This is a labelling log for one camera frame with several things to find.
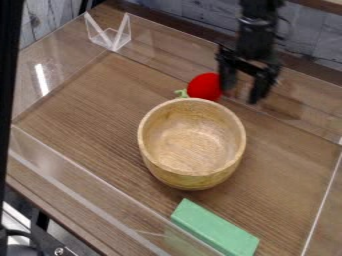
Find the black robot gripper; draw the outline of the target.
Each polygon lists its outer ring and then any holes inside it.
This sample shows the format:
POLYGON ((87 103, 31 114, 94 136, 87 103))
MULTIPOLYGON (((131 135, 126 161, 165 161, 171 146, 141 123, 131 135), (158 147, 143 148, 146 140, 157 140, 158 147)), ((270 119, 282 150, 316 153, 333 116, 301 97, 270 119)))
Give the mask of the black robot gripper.
POLYGON ((277 21, 239 18, 238 40, 234 48, 221 44, 217 53, 221 89, 229 91, 237 84, 237 71, 254 77, 249 103, 257 104, 270 92, 281 70, 274 55, 277 21))

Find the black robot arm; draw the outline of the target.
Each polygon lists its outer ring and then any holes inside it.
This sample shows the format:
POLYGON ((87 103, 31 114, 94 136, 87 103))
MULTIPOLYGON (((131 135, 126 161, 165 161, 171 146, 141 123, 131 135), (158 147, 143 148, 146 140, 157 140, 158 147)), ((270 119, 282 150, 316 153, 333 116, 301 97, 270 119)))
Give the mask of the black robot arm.
POLYGON ((249 103, 257 104, 268 97, 277 82, 282 63, 274 47, 278 31, 278 9, 284 0, 239 0, 242 8, 238 18, 238 38, 235 47, 218 46, 217 61, 219 86, 223 92, 237 85, 237 75, 242 71, 254 78, 249 103))

